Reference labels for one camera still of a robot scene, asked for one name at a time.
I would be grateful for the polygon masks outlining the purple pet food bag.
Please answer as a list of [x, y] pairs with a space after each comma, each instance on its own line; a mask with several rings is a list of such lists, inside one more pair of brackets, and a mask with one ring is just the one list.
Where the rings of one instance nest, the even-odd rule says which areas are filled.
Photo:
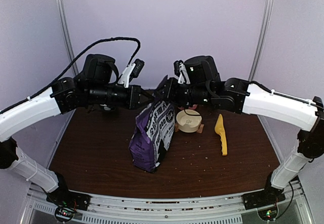
[[133, 165], [155, 172], [170, 147], [174, 131], [174, 106], [155, 97], [135, 118], [135, 130], [129, 143]]

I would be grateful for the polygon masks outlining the yellow plastic food scoop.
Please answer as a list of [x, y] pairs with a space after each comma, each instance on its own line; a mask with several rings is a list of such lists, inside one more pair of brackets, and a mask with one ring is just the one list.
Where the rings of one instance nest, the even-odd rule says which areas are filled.
[[224, 122], [223, 122], [223, 116], [222, 114], [219, 114], [216, 124], [215, 124], [215, 133], [220, 136], [221, 140], [221, 151], [222, 151], [222, 156], [226, 156], [228, 154], [227, 151], [227, 139], [226, 139], [226, 132], [224, 128]]

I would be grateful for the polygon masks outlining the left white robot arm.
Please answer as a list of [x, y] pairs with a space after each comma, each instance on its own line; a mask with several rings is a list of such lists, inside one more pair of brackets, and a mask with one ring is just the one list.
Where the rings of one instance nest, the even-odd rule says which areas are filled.
[[25, 154], [13, 139], [19, 131], [52, 121], [77, 108], [90, 106], [137, 109], [143, 105], [142, 95], [147, 95], [131, 80], [139, 76], [144, 61], [136, 59], [118, 72], [115, 59], [106, 55], [90, 54], [84, 67], [75, 77], [65, 77], [53, 82], [36, 96], [1, 112], [1, 169], [13, 170], [26, 180], [37, 184], [62, 206], [69, 205], [73, 195], [64, 177], [51, 171]]

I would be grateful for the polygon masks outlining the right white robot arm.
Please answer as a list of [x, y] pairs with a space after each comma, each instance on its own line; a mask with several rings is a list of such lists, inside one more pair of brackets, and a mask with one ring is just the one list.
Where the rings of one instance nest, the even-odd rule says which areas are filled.
[[164, 77], [153, 95], [176, 106], [212, 105], [236, 114], [259, 115], [299, 127], [298, 143], [272, 173], [260, 201], [271, 204], [303, 167], [323, 155], [323, 102], [270, 90], [256, 81], [222, 81], [212, 56], [174, 62], [175, 77]]

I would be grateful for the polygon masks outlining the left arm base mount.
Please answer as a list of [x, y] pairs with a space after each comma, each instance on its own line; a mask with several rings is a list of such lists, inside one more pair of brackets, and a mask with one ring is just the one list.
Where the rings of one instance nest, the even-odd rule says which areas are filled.
[[46, 200], [56, 205], [54, 217], [58, 222], [67, 223], [80, 217], [80, 211], [87, 211], [91, 196], [70, 192], [67, 197], [59, 198], [54, 193], [46, 193]]

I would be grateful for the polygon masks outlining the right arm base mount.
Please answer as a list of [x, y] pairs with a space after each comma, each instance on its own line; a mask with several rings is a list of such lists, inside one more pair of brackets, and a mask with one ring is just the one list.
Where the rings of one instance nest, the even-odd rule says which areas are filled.
[[242, 195], [245, 210], [257, 209], [263, 221], [273, 221], [279, 216], [278, 203], [286, 199], [284, 194], [252, 192]]

